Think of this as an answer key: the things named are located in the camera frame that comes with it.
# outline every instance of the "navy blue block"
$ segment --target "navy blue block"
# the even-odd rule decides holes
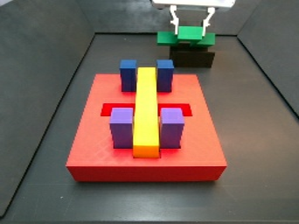
[[[133,109],[112,108],[109,130],[114,149],[133,148]]]
[[[160,117],[160,148],[180,149],[184,126],[182,110],[180,108],[161,108]]]
[[[121,59],[120,61],[120,79],[121,79],[121,92],[136,91],[136,60]]]
[[[156,91],[172,92],[173,61],[169,59],[158,59],[156,61],[156,70]]]

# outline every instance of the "red platform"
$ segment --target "red platform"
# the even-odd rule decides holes
[[[174,75],[172,92],[158,93],[158,104],[189,104],[184,117],[181,148],[161,149],[160,158],[133,158],[132,150],[116,150],[102,116],[104,103],[134,105],[134,93],[121,93],[118,74],[93,80],[66,167],[76,181],[210,181],[220,177],[227,161],[213,128],[196,75]]]

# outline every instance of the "building block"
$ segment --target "building block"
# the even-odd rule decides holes
[[[201,40],[201,27],[200,26],[178,26],[178,41],[196,41]]]
[[[160,148],[180,149],[182,135],[182,111],[180,108],[161,108]]]
[[[114,149],[133,147],[133,109],[113,108],[109,117],[109,130]]]
[[[104,103],[134,103],[136,93],[122,93],[118,74],[97,74],[78,122],[66,168],[76,181],[213,181],[227,161],[194,74],[174,74],[172,92],[157,93],[158,104],[190,105],[184,117],[181,148],[160,149],[160,158],[133,158],[132,150],[113,149]]]
[[[208,52],[206,47],[190,47],[180,43],[170,46],[169,59],[174,67],[210,67],[214,52]]]
[[[137,68],[133,157],[160,157],[154,67]]]
[[[176,46],[177,43],[177,36],[172,31],[158,31],[156,33],[156,44],[158,46]]]
[[[156,91],[172,92],[173,62],[169,59],[156,61]]]
[[[201,38],[198,42],[190,42],[192,47],[209,47],[214,46],[214,33],[205,33],[205,36]]]
[[[121,79],[121,91],[136,91],[136,60],[121,59],[120,60],[120,79]]]

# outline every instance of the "green block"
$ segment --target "green block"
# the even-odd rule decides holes
[[[201,27],[200,26],[178,26],[178,41],[200,41]]]
[[[177,37],[172,31],[158,31],[156,34],[156,44],[158,46],[176,46],[178,43]]]
[[[192,47],[209,47],[214,45],[216,35],[214,33],[205,33],[205,36],[198,42],[190,42]]]

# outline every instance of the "yellow block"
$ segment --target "yellow block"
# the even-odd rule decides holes
[[[133,157],[158,158],[154,67],[138,67],[134,93]]]

